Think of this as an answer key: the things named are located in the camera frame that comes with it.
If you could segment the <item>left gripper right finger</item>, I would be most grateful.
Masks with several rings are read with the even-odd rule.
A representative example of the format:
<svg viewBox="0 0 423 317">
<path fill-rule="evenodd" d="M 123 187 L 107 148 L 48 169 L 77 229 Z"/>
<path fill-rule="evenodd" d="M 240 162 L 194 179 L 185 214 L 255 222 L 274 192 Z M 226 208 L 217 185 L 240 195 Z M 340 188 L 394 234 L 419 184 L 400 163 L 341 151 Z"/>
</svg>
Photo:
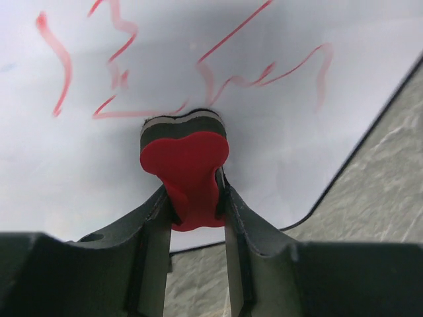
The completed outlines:
<svg viewBox="0 0 423 317">
<path fill-rule="evenodd" d="M 421 244 L 301 242 L 216 180 L 233 316 L 422 315 Z"/>
</svg>

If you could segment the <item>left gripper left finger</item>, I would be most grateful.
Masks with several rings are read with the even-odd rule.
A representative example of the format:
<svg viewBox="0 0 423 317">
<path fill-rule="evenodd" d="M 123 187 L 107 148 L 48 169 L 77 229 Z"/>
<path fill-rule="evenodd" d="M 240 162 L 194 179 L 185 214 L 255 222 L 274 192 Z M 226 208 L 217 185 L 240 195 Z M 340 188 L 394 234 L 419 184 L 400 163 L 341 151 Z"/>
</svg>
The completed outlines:
<svg viewBox="0 0 423 317">
<path fill-rule="evenodd" d="M 172 206 L 164 188 L 76 242 L 1 234 L 2 316 L 161 316 Z"/>
</svg>

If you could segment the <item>red bone-shaped eraser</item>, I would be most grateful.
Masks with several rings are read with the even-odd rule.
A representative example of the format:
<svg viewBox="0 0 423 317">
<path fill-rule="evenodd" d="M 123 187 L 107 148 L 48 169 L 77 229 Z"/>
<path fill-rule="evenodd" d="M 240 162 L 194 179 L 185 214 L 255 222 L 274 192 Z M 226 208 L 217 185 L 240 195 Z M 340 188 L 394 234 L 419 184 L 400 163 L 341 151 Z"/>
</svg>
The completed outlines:
<svg viewBox="0 0 423 317">
<path fill-rule="evenodd" d="M 148 119 L 140 133 L 142 169 L 162 181 L 173 205 L 173 230 L 224 226 L 220 202 L 229 144 L 223 120 L 213 110 Z"/>
</svg>

